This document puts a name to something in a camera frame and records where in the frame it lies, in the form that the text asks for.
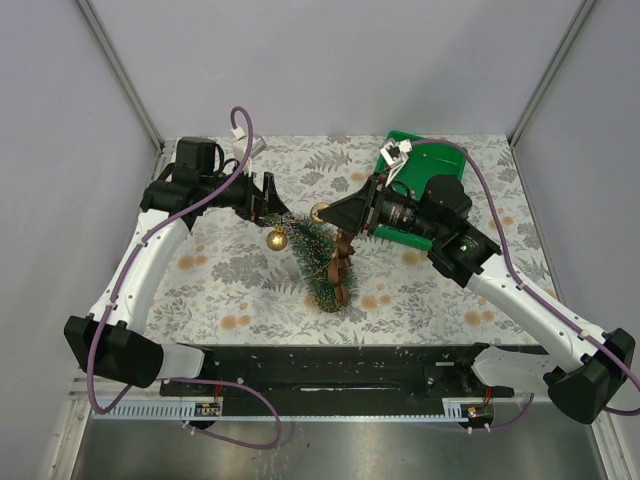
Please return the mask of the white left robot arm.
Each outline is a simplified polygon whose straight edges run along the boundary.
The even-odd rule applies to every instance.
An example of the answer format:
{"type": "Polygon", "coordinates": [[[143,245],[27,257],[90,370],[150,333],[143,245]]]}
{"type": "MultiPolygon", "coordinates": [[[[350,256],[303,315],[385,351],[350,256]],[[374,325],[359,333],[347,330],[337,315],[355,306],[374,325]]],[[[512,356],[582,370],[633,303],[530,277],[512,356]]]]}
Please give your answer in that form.
{"type": "Polygon", "coordinates": [[[134,235],[116,273],[84,317],[70,317],[67,340],[85,373],[146,388],[182,377],[192,393],[205,395],[217,382],[203,349],[158,344],[145,337],[154,295],[174,253],[195,221],[211,208],[229,208],[257,226],[287,213],[272,173],[256,184],[239,160],[225,158],[214,140],[183,137],[175,159],[144,191],[134,235]]]}

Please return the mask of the gold glitter bauble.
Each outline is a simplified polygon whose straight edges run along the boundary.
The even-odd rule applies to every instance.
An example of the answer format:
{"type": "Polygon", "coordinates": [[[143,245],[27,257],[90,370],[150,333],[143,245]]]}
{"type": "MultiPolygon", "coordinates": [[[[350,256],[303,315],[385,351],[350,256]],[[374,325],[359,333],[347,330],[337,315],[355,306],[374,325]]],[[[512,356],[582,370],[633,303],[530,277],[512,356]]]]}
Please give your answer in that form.
{"type": "Polygon", "coordinates": [[[328,207],[326,202],[316,203],[310,210],[310,220],[315,224],[323,224],[324,220],[320,217],[320,212],[328,207]]]}

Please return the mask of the small gold bauble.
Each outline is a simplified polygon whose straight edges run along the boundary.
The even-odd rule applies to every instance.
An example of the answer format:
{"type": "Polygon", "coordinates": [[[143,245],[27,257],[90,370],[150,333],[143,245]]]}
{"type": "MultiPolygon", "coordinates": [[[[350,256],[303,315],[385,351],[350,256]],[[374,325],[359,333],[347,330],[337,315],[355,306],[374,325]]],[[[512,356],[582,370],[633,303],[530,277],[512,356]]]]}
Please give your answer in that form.
{"type": "Polygon", "coordinates": [[[288,245],[288,236],[282,226],[275,227],[266,236],[266,246],[272,251],[282,251],[288,245]]]}

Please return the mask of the small green christmas tree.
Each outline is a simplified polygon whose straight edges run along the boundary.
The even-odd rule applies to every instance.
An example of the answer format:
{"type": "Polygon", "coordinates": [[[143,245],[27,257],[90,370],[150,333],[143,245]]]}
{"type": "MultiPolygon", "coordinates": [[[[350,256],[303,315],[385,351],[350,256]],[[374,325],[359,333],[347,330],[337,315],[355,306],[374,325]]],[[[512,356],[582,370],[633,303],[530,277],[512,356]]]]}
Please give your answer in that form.
{"type": "Polygon", "coordinates": [[[327,267],[335,248],[336,235],[339,229],[329,224],[315,224],[308,215],[292,213],[282,216],[270,216],[264,220],[266,227],[282,226],[288,236],[294,258],[300,269],[303,282],[315,304],[324,312],[335,313],[347,306],[355,280],[352,266],[344,283],[349,289],[349,301],[344,306],[338,306],[335,301],[333,287],[327,281],[327,267]]]}

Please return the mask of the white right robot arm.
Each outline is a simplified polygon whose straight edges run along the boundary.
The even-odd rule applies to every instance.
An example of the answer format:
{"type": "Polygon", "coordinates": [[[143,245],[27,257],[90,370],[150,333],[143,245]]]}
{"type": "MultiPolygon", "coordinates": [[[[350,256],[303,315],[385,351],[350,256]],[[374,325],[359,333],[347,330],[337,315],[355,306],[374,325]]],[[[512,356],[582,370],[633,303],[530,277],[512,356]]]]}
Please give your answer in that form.
{"type": "Polygon", "coordinates": [[[351,255],[354,236],[380,227],[430,240],[428,257],[442,276],[486,299],[544,349],[535,355],[484,348],[454,373],[462,393],[504,386],[545,395],[569,418],[592,423],[630,379],[635,339],[621,328],[603,330],[527,280],[506,248],[468,221],[471,206],[452,175],[432,177],[413,201],[374,174],[356,193],[318,207],[315,216],[339,229],[341,258],[351,255]]]}

